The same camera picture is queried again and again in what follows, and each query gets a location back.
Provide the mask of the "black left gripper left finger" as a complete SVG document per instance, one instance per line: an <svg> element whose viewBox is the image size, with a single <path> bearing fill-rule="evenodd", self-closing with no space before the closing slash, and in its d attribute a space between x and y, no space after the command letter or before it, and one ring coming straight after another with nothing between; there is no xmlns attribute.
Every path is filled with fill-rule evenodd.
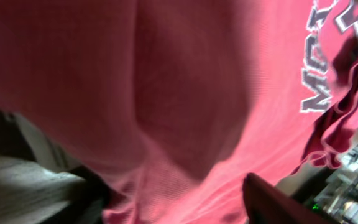
<svg viewBox="0 0 358 224"><path fill-rule="evenodd" d="M42 224L102 224L103 208L108 205L110 191L107 185L84 166L71 171L82 177L85 186L63 210L42 221Z"/></svg>

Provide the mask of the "red orange t-shirt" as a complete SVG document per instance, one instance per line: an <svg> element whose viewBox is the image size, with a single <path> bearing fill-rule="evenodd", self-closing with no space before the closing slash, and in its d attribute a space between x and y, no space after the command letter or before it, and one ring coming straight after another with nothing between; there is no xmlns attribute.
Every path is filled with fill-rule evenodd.
<svg viewBox="0 0 358 224"><path fill-rule="evenodd" d="M248 173L340 166L358 2L0 0L0 110L103 179L105 223L243 223Z"/></svg>

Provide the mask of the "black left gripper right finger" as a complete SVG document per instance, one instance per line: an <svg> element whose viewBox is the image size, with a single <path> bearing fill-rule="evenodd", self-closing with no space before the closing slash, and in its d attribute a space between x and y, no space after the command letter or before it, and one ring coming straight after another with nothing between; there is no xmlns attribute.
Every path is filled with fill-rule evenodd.
<svg viewBox="0 0 358 224"><path fill-rule="evenodd" d="M244 179L243 201L249 224L333 224L254 173Z"/></svg>

